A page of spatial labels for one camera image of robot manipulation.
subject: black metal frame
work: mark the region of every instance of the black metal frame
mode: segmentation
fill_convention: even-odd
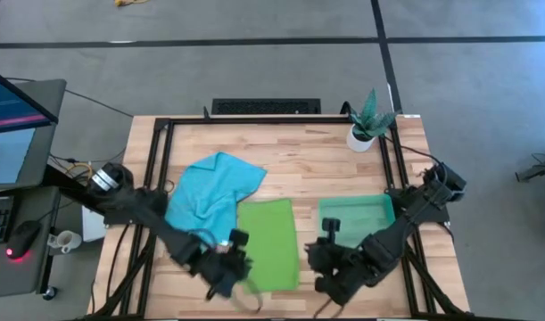
[[[165,179],[167,177],[167,169],[169,167],[169,156],[170,156],[170,149],[173,142],[173,133],[174,128],[177,125],[206,125],[206,124],[347,124],[350,123],[349,116],[349,109],[350,106],[348,103],[345,103],[342,107],[341,114],[346,115],[339,115],[339,116],[332,116],[332,117],[322,117],[322,116],[280,116],[280,117],[211,117],[209,116],[209,113],[204,109],[204,117],[202,118],[184,118],[184,119],[156,119],[155,125],[153,129],[153,137],[152,137],[152,143],[151,143],[151,149],[149,151],[149,159],[147,161],[147,167],[145,170],[145,186],[150,186],[153,179],[153,167],[155,163],[155,157],[157,150],[159,148],[159,140],[161,138],[161,131],[166,128],[167,133],[165,135],[165,145],[163,146],[163,154],[161,156],[161,169],[160,169],[160,175],[159,175],[159,181],[157,184],[157,188],[163,188]],[[396,154],[398,167],[399,167],[399,173],[401,177],[401,184],[403,186],[406,186],[408,184],[407,180],[407,172],[405,170],[405,164],[402,157],[402,151],[399,146],[399,136],[397,134],[397,128],[396,126],[392,128],[392,137],[394,144],[394,151]],[[391,161],[389,159],[389,153],[387,150],[387,143],[385,140],[380,137],[379,138],[380,147],[381,147],[381,154],[383,158],[383,166],[384,166],[384,172],[385,172],[385,178],[387,181],[387,187],[388,188],[394,188],[394,182],[393,182],[393,176],[392,176],[392,165]],[[143,235],[143,227],[137,226],[136,231],[134,232],[134,239],[132,241],[131,245],[131,252],[130,252],[130,260],[128,263],[128,270],[131,269],[133,264],[135,263],[135,259],[137,257],[137,254],[139,253],[139,249],[141,247],[141,238]],[[147,238],[148,243],[152,245],[152,251],[154,250],[154,241],[155,241],[155,235],[149,234]],[[422,243],[420,242],[420,235],[418,235],[418,240],[415,239],[416,244],[416,257],[417,261],[422,263],[426,267],[425,263],[425,257],[424,252],[422,249]],[[411,273],[409,261],[407,258],[403,258],[401,260],[401,265],[403,267],[403,275],[405,279],[405,287],[407,292],[407,297],[409,301],[409,312],[411,316],[420,316],[420,311],[418,310],[417,305],[417,294],[415,293],[415,285],[413,282],[413,276]],[[141,283],[141,289],[139,293],[139,299],[137,303],[137,314],[139,316],[145,315],[145,308],[147,303],[147,295],[149,292],[149,283],[151,281],[151,271],[153,267],[153,256],[150,257],[145,262],[144,267],[144,273],[143,273],[143,279]],[[130,298],[130,291],[131,288],[128,289],[128,292],[126,292],[126,295],[124,299],[121,302],[120,307],[120,314],[125,315],[128,313],[128,307],[129,307],[129,298]],[[425,302],[427,303],[427,311],[431,312],[431,315],[434,314],[436,311],[434,309],[434,300],[430,292],[425,290]]]

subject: blue cloth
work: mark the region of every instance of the blue cloth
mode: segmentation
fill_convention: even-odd
[[[0,133],[0,184],[16,183],[34,128]]]
[[[189,166],[173,194],[165,219],[183,230],[208,229],[217,243],[228,241],[236,228],[236,204],[254,193],[266,170],[224,152]],[[207,233],[197,233],[214,243]]]

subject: wooden table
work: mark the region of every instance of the wooden table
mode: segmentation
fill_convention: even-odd
[[[137,185],[144,181],[145,164],[156,116],[134,117],[123,164],[134,174]],[[423,123],[419,117],[397,119],[401,143],[428,152]],[[318,236],[318,200],[336,196],[357,196],[382,193],[386,181],[377,141],[363,153],[350,150],[345,137],[350,126],[345,124],[291,125],[178,125],[175,128],[167,179],[178,184],[179,176],[195,161],[215,152],[228,152],[268,171],[259,190],[250,201],[291,198],[300,253],[300,285],[291,292],[263,293],[264,306],[256,317],[311,317],[327,296],[314,291],[314,273],[307,263],[303,245]],[[159,173],[164,134],[156,158],[155,177]],[[392,170],[398,184],[398,169],[392,145],[388,144]],[[409,182],[421,183],[417,176],[432,166],[429,159],[404,150]],[[120,248],[113,275],[113,291],[128,266],[132,229],[128,230]],[[112,256],[122,227],[111,227],[103,243],[102,256],[95,277],[95,303],[99,308],[105,290]],[[436,224],[420,227],[426,261],[431,275],[452,301],[468,310],[467,297],[458,269],[457,257],[449,235]],[[419,309],[425,310],[421,283],[413,269]],[[140,276],[134,283],[130,312],[136,310]],[[147,301],[147,318],[189,317],[254,317],[237,312],[221,298],[204,300],[208,290],[200,277],[191,278],[175,265],[158,240],[155,247],[153,272]],[[255,307],[253,301],[246,305]],[[331,316],[337,307],[332,304],[322,316]],[[398,266],[375,288],[363,287],[346,306],[341,317],[407,317],[409,305],[401,267]]]

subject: teal tray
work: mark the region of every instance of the teal tray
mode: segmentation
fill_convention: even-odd
[[[335,243],[356,247],[371,233],[387,228],[395,221],[391,197],[387,194],[337,197],[319,200],[318,231],[322,235],[322,219],[339,218],[340,231],[335,233]]]

